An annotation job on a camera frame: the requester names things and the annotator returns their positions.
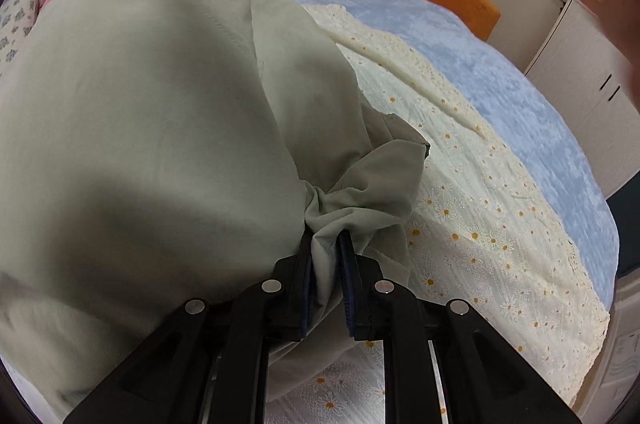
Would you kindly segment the light green jacket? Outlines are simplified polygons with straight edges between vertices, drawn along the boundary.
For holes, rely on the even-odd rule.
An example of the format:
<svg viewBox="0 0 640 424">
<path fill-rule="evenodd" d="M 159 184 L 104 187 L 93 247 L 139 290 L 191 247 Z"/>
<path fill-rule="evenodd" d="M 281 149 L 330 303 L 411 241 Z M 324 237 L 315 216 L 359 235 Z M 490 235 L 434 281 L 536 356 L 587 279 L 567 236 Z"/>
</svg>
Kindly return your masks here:
<svg viewBox="0 0 640 424">
<path fill-rule="evenodd" d="M 62 418 L 167 314 L 240 294 L 311 230 L 282 396 L 352 346 L 342 230 L 408 281 L 426 154 L 294 2 L 52 0 L 1 81 L 1 355 Z"/>
</svg>

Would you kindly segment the white wardrobe cabinet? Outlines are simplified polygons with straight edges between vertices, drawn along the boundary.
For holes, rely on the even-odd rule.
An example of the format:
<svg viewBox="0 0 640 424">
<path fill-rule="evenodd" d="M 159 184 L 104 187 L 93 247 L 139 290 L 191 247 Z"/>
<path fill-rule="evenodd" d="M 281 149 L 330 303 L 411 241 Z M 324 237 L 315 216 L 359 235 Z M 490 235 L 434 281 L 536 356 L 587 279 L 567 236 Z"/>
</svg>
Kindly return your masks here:
<svg viewBox="0 0 640 424">
<path fill-rule="evenodd" d="M 627 62 L 605 39 L 593 0 L 491 0 L 488 43 L 561 114 L 608 198 L 639 172 L 639 114 L 624 91 Z"/>
</svg>

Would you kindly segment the light blue quilted bedspread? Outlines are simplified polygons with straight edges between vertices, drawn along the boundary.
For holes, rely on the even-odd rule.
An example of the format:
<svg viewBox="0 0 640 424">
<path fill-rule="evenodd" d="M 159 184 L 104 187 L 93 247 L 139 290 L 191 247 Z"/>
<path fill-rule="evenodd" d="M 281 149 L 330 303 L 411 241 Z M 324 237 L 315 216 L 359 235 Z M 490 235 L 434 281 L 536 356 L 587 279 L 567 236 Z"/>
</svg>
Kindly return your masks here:
<svg viewBox="0 0 640 424">
<path fill-rule="evenodd" d="M 427 0 L 293 0 L 341 5 L 421 53 L 489 122 L 560 215 L 594 289 L 614 299 L 620 238 L 591 167 L 565 122 L 523 73 L 462 20 Z"/>
</svg>

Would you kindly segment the cream daisy embroidered blanket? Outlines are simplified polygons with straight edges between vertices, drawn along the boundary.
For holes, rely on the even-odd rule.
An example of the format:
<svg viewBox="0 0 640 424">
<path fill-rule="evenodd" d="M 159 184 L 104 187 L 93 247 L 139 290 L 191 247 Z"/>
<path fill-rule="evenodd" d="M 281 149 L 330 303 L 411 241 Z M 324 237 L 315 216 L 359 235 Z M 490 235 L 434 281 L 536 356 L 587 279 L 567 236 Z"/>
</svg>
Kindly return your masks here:
<svg viewBox="0 0 640 424">
<path fill-rule="evenodd" d="M 430 302 L 462 297 L 569 404 L 608 311 L 562 219 L 510 146 L 419 48 L 338 5 L 260 0 L 262 86 L 291 156 L 271 186 L 314 232 L 322 311 L 333 241 Z"/>
</svg>

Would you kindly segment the white blue floral pillow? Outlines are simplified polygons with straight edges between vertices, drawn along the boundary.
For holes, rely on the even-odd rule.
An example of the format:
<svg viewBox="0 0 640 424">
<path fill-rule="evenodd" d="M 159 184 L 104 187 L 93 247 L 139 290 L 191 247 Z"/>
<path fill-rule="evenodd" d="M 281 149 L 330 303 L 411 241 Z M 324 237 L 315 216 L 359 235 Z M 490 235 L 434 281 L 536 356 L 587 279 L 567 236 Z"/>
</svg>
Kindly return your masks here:
<svg viewBox="0 0 640 424">
<path fill-rule="evenodd" d="M 1 5 L 0 71 L 6 73 L 35 25 L 39 0 L 4 0 Z"/>
</svg>

